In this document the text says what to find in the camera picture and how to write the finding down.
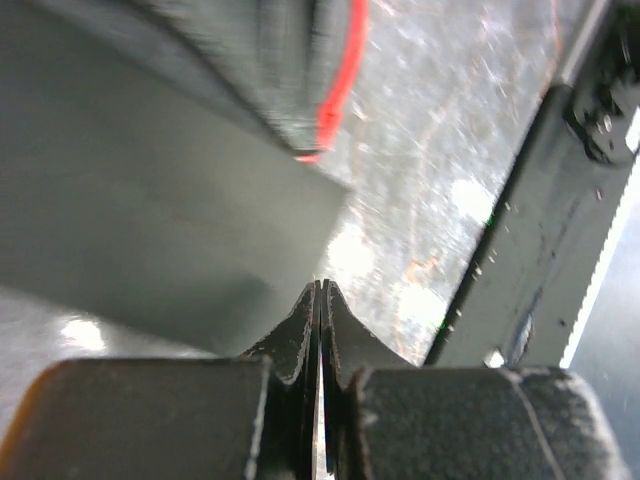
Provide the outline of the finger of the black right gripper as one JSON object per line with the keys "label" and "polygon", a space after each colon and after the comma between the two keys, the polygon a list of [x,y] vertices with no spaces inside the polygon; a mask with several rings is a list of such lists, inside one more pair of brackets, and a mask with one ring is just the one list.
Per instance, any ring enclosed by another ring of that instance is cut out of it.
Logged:
{"label": "finger of the black right gripper", "polygon": [[126,1],[181,92],[296,153],[320,147],[346,52],[347,1]]}

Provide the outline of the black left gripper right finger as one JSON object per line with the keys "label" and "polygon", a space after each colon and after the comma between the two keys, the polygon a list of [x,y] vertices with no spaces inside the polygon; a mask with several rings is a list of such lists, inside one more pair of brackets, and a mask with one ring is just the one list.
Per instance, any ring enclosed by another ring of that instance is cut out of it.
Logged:
{"label": "black left gripper right finger", "polygon": [[600,402],[559,368],[420,368],[322,285],[326,465],[337,479],[627,479]]}

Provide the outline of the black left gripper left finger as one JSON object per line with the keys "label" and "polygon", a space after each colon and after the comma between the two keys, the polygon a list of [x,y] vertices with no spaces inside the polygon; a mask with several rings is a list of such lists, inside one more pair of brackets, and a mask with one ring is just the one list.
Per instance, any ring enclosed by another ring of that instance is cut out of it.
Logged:
{"label": "black left gripper left finger", "polygon": [[5,479],[311,479],[322,289],[236,358],[86,358],[27,389]]}

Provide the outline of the black network switch box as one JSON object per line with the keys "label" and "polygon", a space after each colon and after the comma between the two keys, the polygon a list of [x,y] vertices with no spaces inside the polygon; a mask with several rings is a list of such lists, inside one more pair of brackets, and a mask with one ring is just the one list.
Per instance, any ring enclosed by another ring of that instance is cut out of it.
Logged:
{"label": "black network switch box", "polygon": [[1,5],[1,281],[236,354],[289,311],[349,191],[181,92],[82,2]]}

